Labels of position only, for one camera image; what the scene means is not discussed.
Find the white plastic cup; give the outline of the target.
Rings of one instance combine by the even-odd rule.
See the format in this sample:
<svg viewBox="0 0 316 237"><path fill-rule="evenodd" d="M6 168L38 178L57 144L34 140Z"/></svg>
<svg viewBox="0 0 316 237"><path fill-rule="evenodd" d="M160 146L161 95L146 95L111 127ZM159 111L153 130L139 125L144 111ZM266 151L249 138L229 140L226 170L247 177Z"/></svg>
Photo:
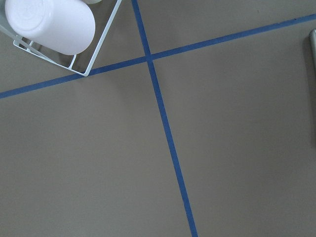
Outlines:
<svg viewBox="0 0 316 237"><path fill-rule="evenodd" d="M4 9L14 32L65 55L85 51L95 35L93 13L81 0L7 0Z"/></svg>

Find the steel muddler with black tip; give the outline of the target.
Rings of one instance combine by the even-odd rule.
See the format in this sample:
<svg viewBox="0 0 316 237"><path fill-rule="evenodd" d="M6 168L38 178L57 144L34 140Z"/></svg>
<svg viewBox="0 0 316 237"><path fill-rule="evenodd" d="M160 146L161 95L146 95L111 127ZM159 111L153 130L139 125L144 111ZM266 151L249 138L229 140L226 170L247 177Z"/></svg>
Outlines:
<svg viewBox="0 0 316 237"><path fill-rule="evenodd" d="M316 59L316 30L312 29L309 33L310 46L313 59Z"/></svg>

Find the pale yellow cup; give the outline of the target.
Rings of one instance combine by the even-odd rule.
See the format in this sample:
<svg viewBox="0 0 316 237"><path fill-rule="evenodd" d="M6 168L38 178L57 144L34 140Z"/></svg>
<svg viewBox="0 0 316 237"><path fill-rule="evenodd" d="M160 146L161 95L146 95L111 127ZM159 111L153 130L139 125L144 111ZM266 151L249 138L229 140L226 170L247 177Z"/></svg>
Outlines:
<svg viewBox="0 0 316 237"><path fill-rule="evenodd" d="M83 0L86 4L96 4L101 2L102 0Z"/></svg>

